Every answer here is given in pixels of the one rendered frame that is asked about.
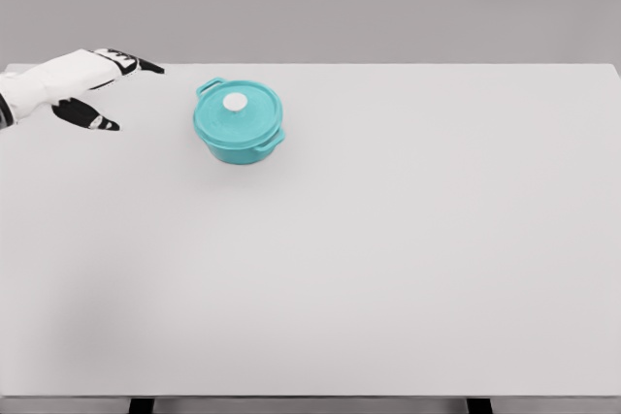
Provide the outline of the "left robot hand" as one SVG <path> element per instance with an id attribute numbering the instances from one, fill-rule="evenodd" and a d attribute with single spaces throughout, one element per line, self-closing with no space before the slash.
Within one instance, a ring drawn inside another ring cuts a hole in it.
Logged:
<path id="1" fill-rule="evenodd" d="M 79 49 L 35 68 L 56 117 L 88 130 L 117 132 L 120 125 L 80 97 L 139 71 L 164 75 L 165 69 L 142 57 L 114 49 Z"/>

